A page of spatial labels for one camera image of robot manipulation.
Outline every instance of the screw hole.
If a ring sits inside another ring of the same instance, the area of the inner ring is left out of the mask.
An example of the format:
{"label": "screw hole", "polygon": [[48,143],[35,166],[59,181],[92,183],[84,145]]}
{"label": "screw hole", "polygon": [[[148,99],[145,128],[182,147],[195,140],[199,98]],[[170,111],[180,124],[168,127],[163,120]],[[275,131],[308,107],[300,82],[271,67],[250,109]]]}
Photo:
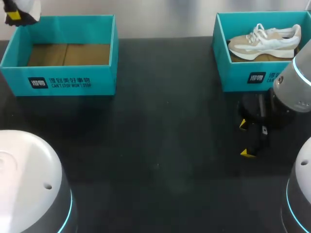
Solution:
{"label": "screw hole", "polygon": [[307,165],[308,162],[309,162],[308,160],[304,160],[304,161],[301,162],[301,165],[302,165],[302,166]]}
{"label": "screw hole", "polygon": [[281,83],[283,82],[283,79],[284,79],[284,77],[283,77],[283,76],[280,76],[280,77],[278,78],[278,80],[277,80],[278,84],[281,84]]}
{"label": "screw hole", "polygon": [[48,190],[52,189],[52,185],[50,185],[49,183],[44,183],[43,186]]}

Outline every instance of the sneaker upper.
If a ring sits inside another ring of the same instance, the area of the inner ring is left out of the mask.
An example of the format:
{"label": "sneaker upper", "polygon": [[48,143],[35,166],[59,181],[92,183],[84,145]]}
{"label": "sneaker upper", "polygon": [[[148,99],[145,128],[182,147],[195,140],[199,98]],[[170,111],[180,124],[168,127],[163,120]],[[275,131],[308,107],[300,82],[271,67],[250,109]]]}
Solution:
{"label": "sneaker upper", "polygon": [[258,24],[252,33],[232,38],[228,47],[230,50],[255,54],[265,50],[293,50],[300,43],[301,28],[295,24],[291,28],[265,30]]}

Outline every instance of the teal box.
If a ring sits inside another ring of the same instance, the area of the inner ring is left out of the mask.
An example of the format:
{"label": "teal box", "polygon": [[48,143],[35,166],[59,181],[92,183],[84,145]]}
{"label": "teal box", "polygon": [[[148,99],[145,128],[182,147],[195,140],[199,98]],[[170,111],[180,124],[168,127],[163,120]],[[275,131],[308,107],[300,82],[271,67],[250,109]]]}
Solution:
{"label": "teal box", "polygon": [[[223,91],[265,91],[273,86],[274,79],[289,64],[277,62],[232,62],[226,44],[227,40],[249,34],[258,23],[265,29],[301,26],[299,48],[311,39],[311,16],[308,12],[237,12],[218,13],[213,33],[213,50],[221,78]],[[261,83],[248,83],[250,74],[264,74]]]}
{"label": "teal box", "polygon": [[[27,67],[34,44],[110,44],[109,64]],[[114,95],[118,50],[115,16],[41,17],[16,29],[0,69],[15,96]]]}

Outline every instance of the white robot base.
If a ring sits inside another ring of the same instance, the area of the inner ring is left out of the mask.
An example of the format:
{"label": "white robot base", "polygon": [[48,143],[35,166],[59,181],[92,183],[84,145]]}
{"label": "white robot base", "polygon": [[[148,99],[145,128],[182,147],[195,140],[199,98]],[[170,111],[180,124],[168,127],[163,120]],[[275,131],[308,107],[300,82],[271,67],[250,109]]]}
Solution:
{"label": "white robot base", "polygon": [[0,131],[2,233],[76,233],[77,208],[60,160],[43,139]]}
{"label": "white robot base", "polygon": [[281,217],[287,233],[311,232],[311,138],[301,148],[286,185]]}

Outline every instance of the glowing blue ring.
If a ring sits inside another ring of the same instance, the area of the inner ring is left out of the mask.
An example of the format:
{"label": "glowing blue ring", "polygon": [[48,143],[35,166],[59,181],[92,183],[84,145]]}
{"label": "glowing blue ring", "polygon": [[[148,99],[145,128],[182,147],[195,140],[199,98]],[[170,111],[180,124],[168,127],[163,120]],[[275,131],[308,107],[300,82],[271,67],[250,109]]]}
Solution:
{"label": "glowing blue ring", "polygon": [[295,58],[296,58],[296,57],[294,57],[294,59],[293,59],[293,66],[294,66],[294,69],[295,69],[296,73],[299,75],[299,77],[300,77],[303,81],[305,81],[309,86],[311,86],[311,82],[310,82],[308,79],[306,79],[305,76],[303,76],[303,74],[302,74],[302,73],[300,72],[300,70],[297,68]]}
{"label": "glowing blue ring", "polygon": [[72,209],[72,202],[73,202],[73,197],[72,197],[72,192],[70,190],[70,198],[71,198],[71,201],[70,201],[70,208],[69,208],[69,212],[68,212],[68,215],[67,215],[67,218],[64,222],[64,224],[62,225],[62,227],[59,229],[59,231],[57,233],[61,233],[62,230],[64,229],[64,227],[66,226],[67,222],[68,222],[68,219],[69,219],[69,216],[71,214],[71,209]]}
{"label": "glowing blue ring", "polygon": [[306,233],[309,233],[309,232],[306,230],[306,228],[304,228],[304,227],[301,225],[301,223],[298,221],[298,219],[296,218],[296,216],[294,215],[294,213],[293,213],[293,211],[292,211],[292,209],[291,209],[291,205],[290,205],[290,202],[289,202],[289,200],[288,200],[288,183],[289,183],[289,182],[290,182],[290,180],[288,180],[287,186],[286,186],[286,199],[287,199],[288,208],[290,209],[290,211],[291,211],[291,213],[292,213],[294,219],[295,219],[296,222],[298,223],[298,225],[299,225]]}

